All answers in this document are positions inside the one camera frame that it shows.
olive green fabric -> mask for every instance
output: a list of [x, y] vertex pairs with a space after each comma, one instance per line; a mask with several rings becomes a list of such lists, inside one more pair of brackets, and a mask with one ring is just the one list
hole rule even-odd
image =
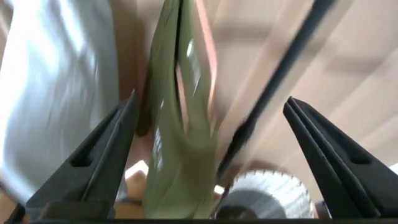
[[[207, 115], [210, 79], [206, 69], [201, 69], [195, 50], [192, 3], [166, 0], [152, 42], [137, 128], [141, 135], [151, 125], [154, 129], [143, 201], [146, 218], [208, 218], [213, 205], [216, 135], [210, 134]], [[189, 117], [186, 132], [176, 91], [177, 63], [182, 71]]]

black cable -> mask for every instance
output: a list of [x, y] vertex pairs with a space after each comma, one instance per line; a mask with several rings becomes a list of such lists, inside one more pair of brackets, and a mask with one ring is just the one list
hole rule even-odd
[[225, 170], [228, 168], [235, 154], [242, 148], [242, 146], [249, 140], [251, 134], [256, 126], [264, 108], [268, 105], [271, 98], [274, 96], [276, 89], [280, 86], [283, 79], [288, 75], [289, 70], [301, 54], [302, 50], [310, 40], [314, 30], [318, 27], [319, 23], [328, 12], [329, 8], [333, 5], [335, 0], [315, 0], [312, 8], [307, 17], [303, 21], [300, 30], [297, 32], [294, 40], [287, 49], [284, 57], [280, 61], [278, 67], [271, 76], [268, 84], [264, 88], [261, 96], [254, 105], [248, 118], [236, 130], [232, 142], [228, 147], [227, 153], [218, 167], [217, 178], [221, 179]]

green bag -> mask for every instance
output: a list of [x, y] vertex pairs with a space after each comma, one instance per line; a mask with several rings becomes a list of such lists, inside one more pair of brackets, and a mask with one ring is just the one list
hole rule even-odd
[[218, 127], [212, 125], [210, 99], [215, 79], [194, 4], [165, 0], [152, 42], [137, 127], [138, 135], [154, 127], [146, 218], [208, 218], [213, 205]]

white cloth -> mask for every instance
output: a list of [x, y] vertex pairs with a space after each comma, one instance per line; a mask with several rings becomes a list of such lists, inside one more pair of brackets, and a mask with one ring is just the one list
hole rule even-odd
[[0, 177], [21, 203], [119, 102], [107, 0], [19, 0], [0, 71]]

black rod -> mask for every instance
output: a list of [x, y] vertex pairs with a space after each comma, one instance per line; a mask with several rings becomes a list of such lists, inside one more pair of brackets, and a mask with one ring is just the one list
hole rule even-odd
[[310, 40], [313, 32], [318, 27], [319, 23], [333, 5], [335, 0], [315, 0], [307, 17], [302, 23], [300, 30], [297, 32], [294, 40], [287, 49], [284, 57], [280, 61], [278, 67], [271, 76], [268, 84], [261, 93], [259, 99], [254, 105], [248, 118], [236, 130], [232, 142], [228, 147], [227, 153], [218, 167], [217, 177], [220, 179], [228, 168], [235, 154], [242, 148], [242, 146], [249, 140], [256, 122], [259, 119], [264, 108], [268, 105], [271, 98], [274, 96], [276, 89], [280, 86], [283, 79], [289, 74], [293, 64], [303, 51], [304, 47]]

